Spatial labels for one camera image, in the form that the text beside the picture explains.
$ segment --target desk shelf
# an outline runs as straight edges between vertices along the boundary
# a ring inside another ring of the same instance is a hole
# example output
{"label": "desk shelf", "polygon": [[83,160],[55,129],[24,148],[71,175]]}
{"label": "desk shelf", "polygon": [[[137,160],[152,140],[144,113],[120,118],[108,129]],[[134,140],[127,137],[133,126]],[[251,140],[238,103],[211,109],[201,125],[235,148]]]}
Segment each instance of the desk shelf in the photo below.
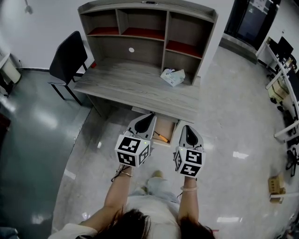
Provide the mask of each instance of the desk shelf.
{"label": "desk shelf", "polygon": [[118,27],[95,28],[88,36],[119,35]]}
{"label": "desk shelf", "polygon": [[199,50],[197,47],[188,45],[181,42],[176,41],[168,41],[168,44],[166,46],[167,51],[173,51],[176,53],[180,53],[186,56],[192,56],[197,59],[202,58],[202,50]]}
{"label": "desk shelf", "polygon": [[135,36],[140,38],[164,41],[165,31],[142,28],[128,28],[124,31],[122,36]]}
{"label": "desk shelf", "polygon": [[96,1],[78,9],[93,57],[133,60],[176,70],[195,84],[216,19],[212,9],[179,4]]}

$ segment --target sneaker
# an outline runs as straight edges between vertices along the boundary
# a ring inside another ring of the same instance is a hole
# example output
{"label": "sneaker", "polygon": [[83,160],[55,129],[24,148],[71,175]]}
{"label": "sneaker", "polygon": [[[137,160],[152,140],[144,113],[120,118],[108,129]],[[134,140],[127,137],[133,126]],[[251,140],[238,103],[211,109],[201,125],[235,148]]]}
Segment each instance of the sneaker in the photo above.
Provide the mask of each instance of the sneaker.
{"label": "sneaker", "polygon": [[163,178],[163,172],[160,170],[156,170],[151,177],[161,177]]}

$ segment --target white shirt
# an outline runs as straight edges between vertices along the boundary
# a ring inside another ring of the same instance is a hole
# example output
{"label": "white shirt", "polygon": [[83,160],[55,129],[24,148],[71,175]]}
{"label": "white shirt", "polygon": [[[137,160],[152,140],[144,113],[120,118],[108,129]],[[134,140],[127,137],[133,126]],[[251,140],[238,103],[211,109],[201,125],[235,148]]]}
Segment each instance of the white shirt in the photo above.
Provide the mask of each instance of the white shirt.
{"label": "white shirt", "polygon": [[[180,230],[177,224],[179,204],[160,199],[155,196],[128,197],[127,211],[138,209],[150,217],[149,239],[179,239]],[[49,239],[76,239],[77,236],[95,236],[98,232],[90,227],[67,224]]]}

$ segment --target cardboard box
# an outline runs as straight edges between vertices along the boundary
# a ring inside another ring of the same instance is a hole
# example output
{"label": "cardboard box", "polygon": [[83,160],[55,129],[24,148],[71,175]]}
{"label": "cardboard box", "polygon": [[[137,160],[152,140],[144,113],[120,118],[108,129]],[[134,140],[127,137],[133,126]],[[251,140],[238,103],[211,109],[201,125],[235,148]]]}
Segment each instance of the cardboard box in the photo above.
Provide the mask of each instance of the cardboard box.
{"label": "cardboard box", "polygon": [[[273,193],[273,194],[285,194],[285,193],[286,193],[285,188],[281,188],[279,193]],[[282,204],[283,200],[284,200],[283,197],[270,198],[270,203],[272,203],[272,204]]]}
{"label": "cardboard box", "polygon": [[[268,188],[269,188],[269,193],[271,195],[285,194],[286,190],[283,186],[284,186],[284,178],[282,174],[279,174],[277,176],[268,179]],[[283,200],[284,200],[283,197],[270,198],[270,203],[281,204]]]}
{"label": "cardboard box", "polygon": [[286,85],[284,84],[282,79],[278,79],[272,85],[274,92],[279,95],[282,99],[286,98],[289,92],[285,89]]}
{"label": "cardboard box", "polygon": [[270,98],[274,98],[276,99],[277,102],[281,102],[283,100],[283,98],[279,95],[277,95],[274,91],[274,87],[271,86],[269,89],[268,89],[268,94],[269,94],[269,97]]}
{"label": "cardboard box", "polygon": [[279,176],[271,177],[268,179],[268,187],[270,194],[279,194],[280,192],[280,180]]}

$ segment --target open drawer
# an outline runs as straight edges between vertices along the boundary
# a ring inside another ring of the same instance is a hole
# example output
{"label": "open drawer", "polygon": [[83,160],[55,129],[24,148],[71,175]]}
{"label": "open drawer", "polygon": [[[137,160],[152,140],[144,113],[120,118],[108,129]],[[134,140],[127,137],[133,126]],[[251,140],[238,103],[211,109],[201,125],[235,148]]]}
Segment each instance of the open drawer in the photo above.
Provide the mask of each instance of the open drawer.
{"label": "open drawer", "polygon": [[[144,110],[141,108],[137,108],[137,107],[133,107],[132,110],[136,111],[136,112],[143,113],[143,114],[150,113],[150,111],[147,111],[147,110]],[[155,132],[152,137],[153,143],[170,147],[171,143],[172,143],[173,135],[174,135],[174,132],[176,130],[179,120],[170,118],[167,116],[159,115],[159,114],[156,114],[156,116],[157,116],[157,121],[156,121],[156,126],[155,126]],[[159,136],[159,134],[161,136],[163,136],[164,138],[166,138],[168,140],[168,142],[165,142]]]}

